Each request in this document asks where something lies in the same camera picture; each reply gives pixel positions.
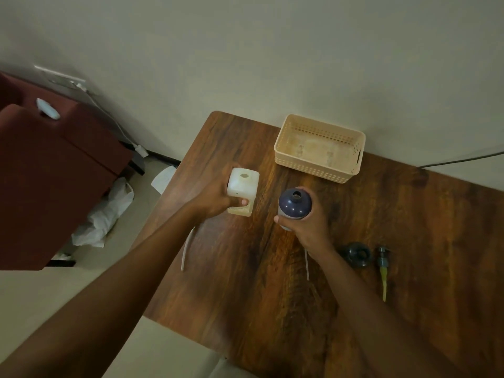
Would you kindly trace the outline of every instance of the basket rim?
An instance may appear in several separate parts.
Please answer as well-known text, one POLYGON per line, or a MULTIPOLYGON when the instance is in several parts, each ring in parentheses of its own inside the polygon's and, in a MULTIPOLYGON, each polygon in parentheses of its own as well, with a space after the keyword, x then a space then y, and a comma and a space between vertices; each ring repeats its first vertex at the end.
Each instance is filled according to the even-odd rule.
POLYGON ((275 140, 275 145, 273 146, 273 149, 274 151, 277 153, 277 154, 281 154, 281 155, 284 155, 284 156, 287 156, 289 158, 293 158, 293 159, 298 159, 298 160, 301 160, 303 162, 306 162, 306 163, 310 163, 310 164, 314 164, 318 167, 324 167, 325 169, 327 170, 333 170, 333 171, 337 171, 337 172, 341 172, 343 174, 346 174, 346 175, 349 175, 350 177, 352 176, 355 176, 357 175, 359 172, 360 172, 360 165, 362 164, 362 158, 364 157, 364 145, 366 144, 366 134, 363 133, 362 131, 359 131, 359 130, 355 130, 353 128, 348 128, 348 127, 344 127, 344 126, 340 126, 338 124, 331 124, 331 123, 327 123, 327 122, 323 122, 321 120, 316 120, 316 119, 312 119, 312 118, 308 118, 308 117, 303 117, 302 115, 298 115, 298 114, 288 114, 285 119, 284 119, 284 122, 282 123, 282 127, 280 128, 280 131, 278 132, 278 135, 277 135, 277 139, 275 140), (359 161, 357 162, 357 172, 355 173, 349 173, 349 172, 346 172, 346 171, 342 171, 340 169, 337 169, 337 168, 334 168, 334 167, 329 167, 329 166, 325 166, 323 164, 320 164, 320 163, 316 163, 316 162, 309 162, 307 161, 306 159, 303 159, 303 158, 299 158, 297 156, 294 156, 294 155, 290 155, 290 154, 287 154, 285 152, 282 152, 282 151, 278 151, 277 149, 277 145, 278 145, 278 139, 280 139, 280 134, 282 133, 282 130, 284 129, 285 127, 285 123, 287 122, 287 119, 291 116, 296 116, 296 117, 300 117, 300 118, 305 118, 305 119, 310 119, 310 120, 314 120, 314 121, 317 121, 317 122, 320 122, 320 123, 323 123, 323 124, 328 124, 330 126, 337 126, 337 127, 341 127, 341 128, 344 128, 344 129, 347 129, 347 130, 350 130, 350 131, 353 131, 353 132, 356 132, 356 133, 360 133, 363 135, 364 139, 362 140, 362 149, 359 150, 360 152, 362 152, 362 154, 359 155, 359 161))

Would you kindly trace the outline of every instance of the wooden table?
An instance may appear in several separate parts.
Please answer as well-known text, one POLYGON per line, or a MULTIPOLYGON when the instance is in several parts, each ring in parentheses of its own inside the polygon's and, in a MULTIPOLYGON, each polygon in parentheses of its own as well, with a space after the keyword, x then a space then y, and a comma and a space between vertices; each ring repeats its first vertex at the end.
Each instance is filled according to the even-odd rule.
MULTIPOLYGON (((463 370, 504 374, 504 193, 365 154, 346 184, 278 166, 278 127, 213 112, 136 240, 149 236, 236 160, 259 171, 250 218, 207 220, 145 315, 257 376, 371 376, 318 265, 273 223, 280 193, 325 203, 334 244, 391 250, 387 305, 463 370)), ((375 267, 358 271, 381 295, 375 267)))

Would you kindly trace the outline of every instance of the electrical outlet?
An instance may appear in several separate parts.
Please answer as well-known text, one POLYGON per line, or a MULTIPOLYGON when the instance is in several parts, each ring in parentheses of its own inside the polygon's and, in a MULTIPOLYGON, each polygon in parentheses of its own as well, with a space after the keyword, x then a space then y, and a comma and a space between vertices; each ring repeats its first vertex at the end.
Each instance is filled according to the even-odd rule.
POLYGON ((86 87, 86 81, 81 78, 63 74, 58 71, 49 70, 37 65, 35 65, 35 69, 40 71, 40 73, 44 76, 44 78, 46 78, 49 82, 55 85, 63 86, 64 88, 73 88, 75 90, 79 90, 79 88, 72 83, 75 82, 80 83, 82 86, 86 87))

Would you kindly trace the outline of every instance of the plastic basket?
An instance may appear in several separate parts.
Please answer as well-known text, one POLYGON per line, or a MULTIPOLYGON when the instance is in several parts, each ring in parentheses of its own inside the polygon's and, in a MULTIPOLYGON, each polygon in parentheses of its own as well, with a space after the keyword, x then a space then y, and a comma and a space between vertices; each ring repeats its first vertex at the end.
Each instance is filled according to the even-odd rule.
POLYGON ((275 142, 275 162, 345 183, 360 171, 365 141, 360 131, 291 114, 275 142))

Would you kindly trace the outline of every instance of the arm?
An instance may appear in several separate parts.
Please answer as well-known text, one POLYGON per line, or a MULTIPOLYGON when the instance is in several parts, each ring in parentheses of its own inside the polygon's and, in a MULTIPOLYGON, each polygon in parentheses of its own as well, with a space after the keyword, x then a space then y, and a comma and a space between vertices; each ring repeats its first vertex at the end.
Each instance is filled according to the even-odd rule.
POLYGON ((276 216, 275 222, 292 229, 321 266, 373 370, 383 377, 461 376, 443 354, 391 311, 337 254, 316 194, 304 190, 312 198, 310 214, 302 220, 276 216))
POLYGON ((154 234, 84 288, 1 365, 2 377, 102 376, 193 227, 246 200, 228 197, 229 164, 154 234))

